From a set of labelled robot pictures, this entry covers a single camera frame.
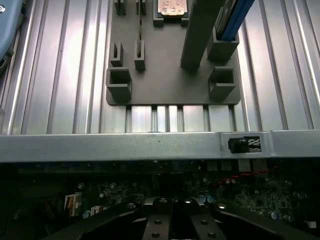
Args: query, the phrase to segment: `silver metal beam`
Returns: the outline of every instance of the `silver metal beam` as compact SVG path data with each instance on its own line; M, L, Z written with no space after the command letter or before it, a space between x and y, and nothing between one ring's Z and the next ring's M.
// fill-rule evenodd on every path
M260 153L231 153L230 138L259 136ZM320 130L2 135L0 162L212 160L320 157Z

